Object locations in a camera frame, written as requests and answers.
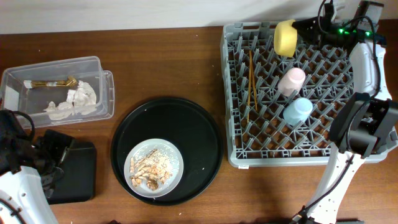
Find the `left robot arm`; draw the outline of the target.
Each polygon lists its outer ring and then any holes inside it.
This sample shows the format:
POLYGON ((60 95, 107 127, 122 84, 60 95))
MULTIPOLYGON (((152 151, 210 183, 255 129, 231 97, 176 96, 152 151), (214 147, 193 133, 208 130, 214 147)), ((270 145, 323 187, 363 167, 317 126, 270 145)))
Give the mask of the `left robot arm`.
POLYGON ((58 222, 47 200, 75 139, 52 130, 34 136, 29 115, 1 110, 1 223, 58 222))

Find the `gold coffee stick wrapper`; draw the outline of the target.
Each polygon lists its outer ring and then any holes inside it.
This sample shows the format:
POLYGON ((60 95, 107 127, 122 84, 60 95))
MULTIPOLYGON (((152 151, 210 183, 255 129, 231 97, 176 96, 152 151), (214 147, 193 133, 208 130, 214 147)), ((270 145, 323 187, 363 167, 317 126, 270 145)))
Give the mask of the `gold coffee stick wrapper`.
POLYGON ((73 77, 68 77, 66 80, 55 80, 55 81, 43 81, 43 80, 24 80, 24 86, 27 89, 41 88, 41 87, 60 87, 60 86, 75 86, 78 81, 73 77))

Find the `pink cup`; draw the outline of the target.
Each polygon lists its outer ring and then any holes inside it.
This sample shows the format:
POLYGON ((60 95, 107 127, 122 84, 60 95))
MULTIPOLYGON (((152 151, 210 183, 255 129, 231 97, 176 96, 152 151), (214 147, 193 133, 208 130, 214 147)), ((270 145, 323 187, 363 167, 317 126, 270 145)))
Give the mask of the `pink cup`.
POLYGON ((306 74, 301 68, 291 68, 278 83, 278 90, 284 96, 290 96, 295 90, 300 91, 306 79, 306 74))

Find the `grey plate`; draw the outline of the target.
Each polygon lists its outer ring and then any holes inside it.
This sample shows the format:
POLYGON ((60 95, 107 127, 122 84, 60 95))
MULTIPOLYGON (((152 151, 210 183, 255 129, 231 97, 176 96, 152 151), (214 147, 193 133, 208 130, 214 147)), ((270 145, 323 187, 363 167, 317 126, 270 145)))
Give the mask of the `grey plate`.
POLYGON ((177 147, 175 147, 171 142, 163 139, 148 139, 140 142, 131 149, 125 160, 123 171, 129 190, 132 190, 135 194, 138 194, 141 197, 155 199, 171 193, 171 191, 176 188, 182 179, 183 168, 183 157, 177 147), (158 149, 160 152, 170 157, 171 164, 174 167, 172 169, 173 176, 166 181, 164 185, 159 184, 159 188, 155 191, 151 191, 145 184, 133 187, 130 182, 129 173, 130 158, 145 156, 153 149, 158 149))

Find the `white napkin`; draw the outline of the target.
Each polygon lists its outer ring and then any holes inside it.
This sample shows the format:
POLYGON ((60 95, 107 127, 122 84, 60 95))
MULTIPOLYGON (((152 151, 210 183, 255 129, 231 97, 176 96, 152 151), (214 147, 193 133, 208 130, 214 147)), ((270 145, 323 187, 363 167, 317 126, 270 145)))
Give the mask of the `white napkin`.
POLYGON ((76 90, 68 91, 66 101, 59 103, 58 106, 51 101, 44 111, 52 112, 52 114, 49 114, 49 118, 55 121, 78 113, 88 115, 96 110, 96 99, 96 93, 91 85, 79 81, 76 90))

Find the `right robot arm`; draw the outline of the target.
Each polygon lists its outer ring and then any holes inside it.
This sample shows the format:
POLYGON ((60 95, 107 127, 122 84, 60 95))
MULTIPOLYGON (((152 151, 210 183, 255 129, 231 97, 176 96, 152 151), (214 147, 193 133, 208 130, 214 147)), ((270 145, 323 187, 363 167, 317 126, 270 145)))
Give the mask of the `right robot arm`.
POLYGON ((346 49, 353 69, 354 94, 332 121, 331 154, 315 195, 292 223, 336 223, 338 209, 358 169, 371 155, 387 150, 397 122, 397 102, 384 74, 386 38, 377 33, 383 4, 361 1, 354 17, 335 23, 333 1, 323 1, 316 17, 292 26, 311 44, 346 49))

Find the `wooden chopstick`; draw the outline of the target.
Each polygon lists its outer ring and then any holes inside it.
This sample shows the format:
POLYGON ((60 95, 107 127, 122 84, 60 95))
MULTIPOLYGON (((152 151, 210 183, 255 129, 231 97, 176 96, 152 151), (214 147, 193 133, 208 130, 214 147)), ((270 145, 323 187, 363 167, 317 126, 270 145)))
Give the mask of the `wooden chopstick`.
POLYGON ((256 83, 255 83, 255 76, 254 76, 254 62, 253 62, 253 57, 252 57, 252 51, 249 51, 249 79, 251 81, 251 86, 253 90, 253 95, 254 95, 254 108, 257 111, 257 93, 256 93, 256 83))
POLYGON ((251 110, 251 87, 252 87, 252 50, 249 51, 249 83, 248 83, 248 100, 247 100, 247 106, 249 108, 249 112, 247 115, 247 122, 249 122, 249 114, 251 110))

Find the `light blue cup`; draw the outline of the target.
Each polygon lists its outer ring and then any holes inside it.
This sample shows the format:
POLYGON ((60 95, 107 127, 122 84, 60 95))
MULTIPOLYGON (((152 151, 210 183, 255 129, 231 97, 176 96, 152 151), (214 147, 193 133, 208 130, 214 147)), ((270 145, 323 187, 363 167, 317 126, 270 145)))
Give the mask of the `light blue cup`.
POLYGON ((283 111, 285 122, 291 126, 295 126, 301 121, 305 121, 311 114, 313 109, 312 102, 307 98, 297 98, 283 111))

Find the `food scraps with rice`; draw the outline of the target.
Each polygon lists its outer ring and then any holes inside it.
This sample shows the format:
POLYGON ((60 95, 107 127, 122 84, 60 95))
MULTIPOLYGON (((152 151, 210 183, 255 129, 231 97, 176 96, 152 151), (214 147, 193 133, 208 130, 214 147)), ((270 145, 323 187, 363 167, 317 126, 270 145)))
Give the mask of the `food scraps with rice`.
POLYGON ((155 191, 159 184, 164 185, 173 176, 173 168, 169 156, 153 149, 145 156, 130 158, 130 182, 133 187, 145 184, 151 191, 155 191))

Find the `yellow-green bowl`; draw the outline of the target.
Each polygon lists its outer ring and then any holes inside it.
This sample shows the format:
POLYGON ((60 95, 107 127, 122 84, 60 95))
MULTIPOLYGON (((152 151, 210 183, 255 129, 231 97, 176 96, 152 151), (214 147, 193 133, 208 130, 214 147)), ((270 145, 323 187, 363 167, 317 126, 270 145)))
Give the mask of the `yellow-green bowl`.
POLYGON ((297 45, 297 30, 292 27, 294 19, 279 22, 274 31, 274 50, 277 55, 293 57, 297 45))

